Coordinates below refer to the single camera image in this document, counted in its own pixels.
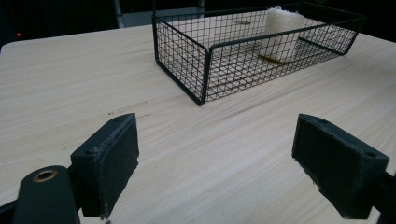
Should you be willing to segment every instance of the light wood tabletop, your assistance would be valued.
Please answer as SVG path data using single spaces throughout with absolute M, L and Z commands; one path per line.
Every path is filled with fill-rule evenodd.
M 151 26 L 11 43 L 0 54 L 0 204 L 109 119 L 136 113 L 139 165 L 112 223 L 376 223 L 342 219 L 291 157 L 300 113 L 390 157 L 396 45 L 358 35 L 342 57 L 197 106 L 155 63 Z M 82 223 L 99 218 L 80 216 Z

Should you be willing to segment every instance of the wire basket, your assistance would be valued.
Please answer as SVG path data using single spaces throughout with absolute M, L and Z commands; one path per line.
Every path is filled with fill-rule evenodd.
M 364 16 L 344 10 L 287 4 L 282 9 L 304 16 L 303 27 L 266 35 L 269 8 L 163 17 L 154 12 L 155 60 L 196 104 L 202 105 L 347 54 L 365 22 Z M 265 42 L 273 46 L 264 46 Z M 260 55 L 263 48 L 292 56 L 271 60 Z

